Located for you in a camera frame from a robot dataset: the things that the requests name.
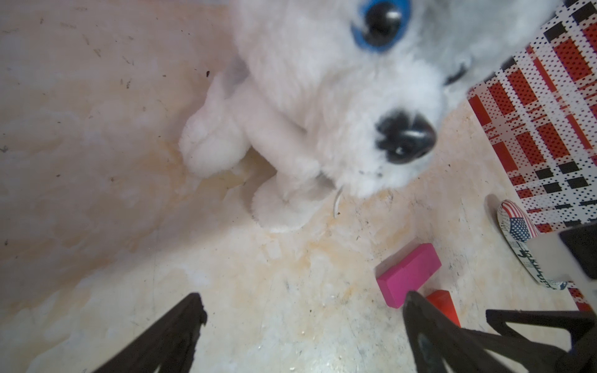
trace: beige surface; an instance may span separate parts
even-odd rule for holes
[[[3,371],[92,371],[192,291],[209,313],[194,371],[413,371],[375,270],[416,242],[444,264],[421,292],[450,290],[463,326],[488,330],[487,308],[574,309],[494,224],[488,205],[516,194],[467,104],[412,185],[270,235],[247,211],[272,172],[259,155],[200,181],[176,146],[233,53],[225,8],[7,0],[0,14]]]

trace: stuffed toy dog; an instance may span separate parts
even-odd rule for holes
[[[187,121],[202,178],[253,146],[277,170],[253,197],[271,232],[337,189],[367,197],[430,162],[445,114],[524,47],[559,0],[233,0],[238,55]]]

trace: white fur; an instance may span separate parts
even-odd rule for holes
[[[466,91],[524,46],[558,0],[412,0],[404,37],[378,54],[359,48],[359,0],[234,0],[239,57],[219,73],[180,139],[200,177],[253,146],[278,171],[253,199],[273,232],[298,229],[338,187],[367,197],[406,185],[432,154],[390,164],[376,123],[397,110],[436,131]],[[465,64],[467,74],[444,87]]]

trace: wooden block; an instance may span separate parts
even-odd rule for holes
[[[386,304],[400,308],[407,293],[418,290],[441,266],[431,243],[419,245],[404,260],[377,278]]]
[[[450,296],[449,291],[436,290],[427,296],[427,300],[440,310],[444,316],[449,318],[451,322],[460,326],[460,320],[458,320],[456,308],[454,307],[454,302],[452,302],[452,296]]]

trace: plush toy's paw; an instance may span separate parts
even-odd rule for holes
[[[180,152],[189,170],[201,178],[231,168],[249,150],[247,137],[228,106],[223,77],[218,75],[207,92],[205,104],[184,126]]]
[[[282,199],[276,177],[257,189],[251,206],[253,218],[272,233],[290,232],[302,228],[320,209],[323,200],[311,199],[312,193],[295,195],[290,201]]]

